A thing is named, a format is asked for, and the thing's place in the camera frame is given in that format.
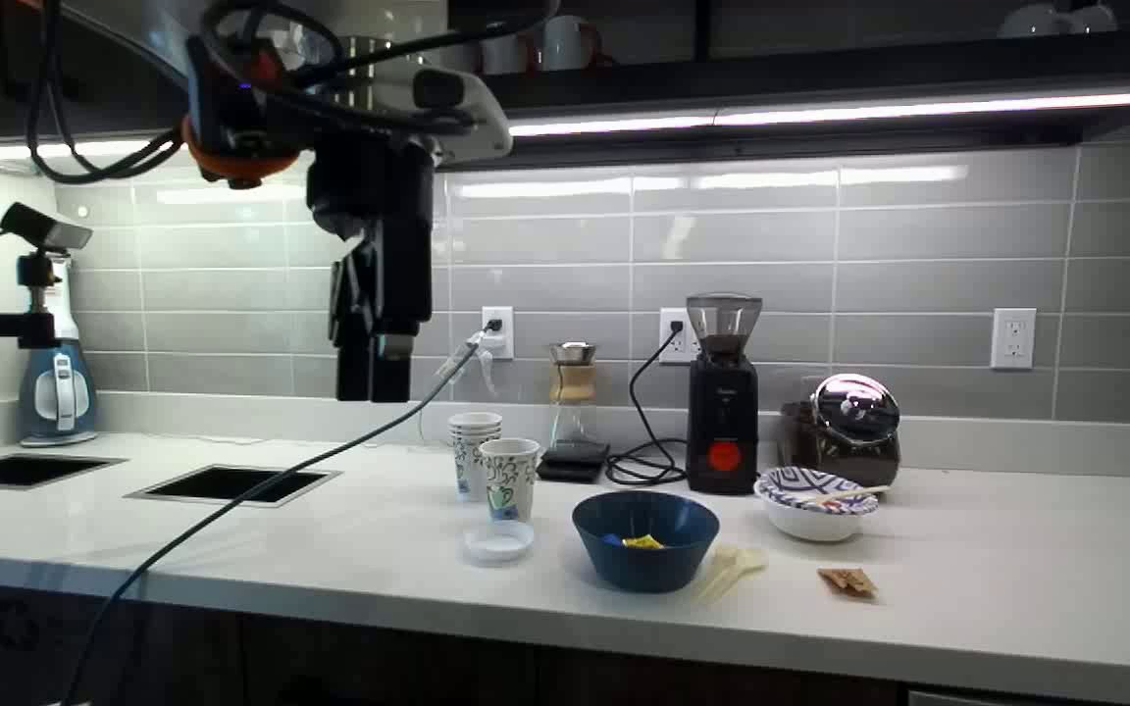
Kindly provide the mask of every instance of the power outlet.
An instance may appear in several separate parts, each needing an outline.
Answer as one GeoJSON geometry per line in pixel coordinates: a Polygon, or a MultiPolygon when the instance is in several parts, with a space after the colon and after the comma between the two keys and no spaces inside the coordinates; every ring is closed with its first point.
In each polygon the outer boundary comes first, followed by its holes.
{"type": "Polygon", "coordinates": [[[482,321],[479,321],[479,327],[488,330],[491,321],[500,321],[500,335],[488,335],[488,347],[482,347],[482,349],[488,349],[491,358],[514,358],[514,353],[517,353],[517,347],[514,347],[514,341],[517,341],[517,336],[514,336],[514,335],[517,335],[517,330],[514,330],[514,307],[482,307],[482,321]]]}
{"type": "Polygon", "coordinates": [[[659,307],[656,347],[665,347],[675,327],[682,327],[682,330],[671,341],[671,349],[659,353],[659,361],[665,365],[691,365],[700,358],[700,336],[686,321],[686,307],[659,307]]]}
{"type": "Polygon", "coordinates": [[[1037,365],[1037,307],[993,311],[993,369],[1034,369],[1037,365]]]}

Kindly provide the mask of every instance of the blue bowl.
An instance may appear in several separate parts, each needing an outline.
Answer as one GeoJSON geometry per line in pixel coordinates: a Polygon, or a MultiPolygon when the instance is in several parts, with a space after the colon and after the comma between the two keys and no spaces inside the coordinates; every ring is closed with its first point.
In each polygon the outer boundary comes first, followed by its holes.
{"type": "Polygon", "coordinates": [[[574,524],[598,572],[623,591],[675,591],[691,586],[718,538],[718,515],[680,496],[598,496],[574,505],[574,524]],[[665,549],[627,549],[653,535],[665,549]]]}

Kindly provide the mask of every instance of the gray tile backsplash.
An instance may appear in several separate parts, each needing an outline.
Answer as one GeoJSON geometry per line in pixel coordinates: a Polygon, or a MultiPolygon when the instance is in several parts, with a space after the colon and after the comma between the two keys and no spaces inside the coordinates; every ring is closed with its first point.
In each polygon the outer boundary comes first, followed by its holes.
{"type": "MultiPolygon", "coordinates": [[[[331,398],[335,236],[304,171],[229,198],[168,166],[117,187],[59,187],[98,222],[79,318],[105,389],[331,398]]],[[[517,307],[517,361],[469,369],[453,400],[548,400],[548,341],[601,347],[601,406],[659,347],[659,307],[763,293],[763,406],[833,369],[887,382],[912,415],[1130,421],[1130,145],[844,161],[632,166],[441,178],[436,321],[416,392],[479,327],[517,307]],[[990,369],[993,307],[1037,307],[1037,369],[990,369]]],[[[653,369],[656,408],[686,369],[653,369]]]]}

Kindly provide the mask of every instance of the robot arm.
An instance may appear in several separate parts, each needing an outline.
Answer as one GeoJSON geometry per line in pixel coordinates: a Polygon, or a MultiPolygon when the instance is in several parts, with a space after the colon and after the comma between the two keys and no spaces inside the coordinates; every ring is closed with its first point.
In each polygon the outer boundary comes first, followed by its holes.
{"type": "Polygon", "coordinates": [[[335,264],[331,281],[339,400],[407,400],[412,336],[432,318],[436,166],[501,157],[514,145],[482,80],[407,54],[455,42],[416,41],[444,32],[444,7],[444,0],[66,5],[83,24],[183,80],[180,132],[210,179],[254,187],[304,151],[316,153],[308,178],[316,222],[357,242],[335,264]]]}

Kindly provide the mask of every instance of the coffee grinder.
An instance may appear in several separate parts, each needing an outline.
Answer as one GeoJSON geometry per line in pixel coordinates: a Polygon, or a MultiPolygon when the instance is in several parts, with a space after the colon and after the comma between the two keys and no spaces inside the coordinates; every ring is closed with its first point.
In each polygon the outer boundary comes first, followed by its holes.
{"type": "Polygon", "coordinates": [[[759,483],[759,369],[745,341],[763,298],[686,298],[700,336],[686,408],[686,488],[701,496],[754,496],[759,483]]]}

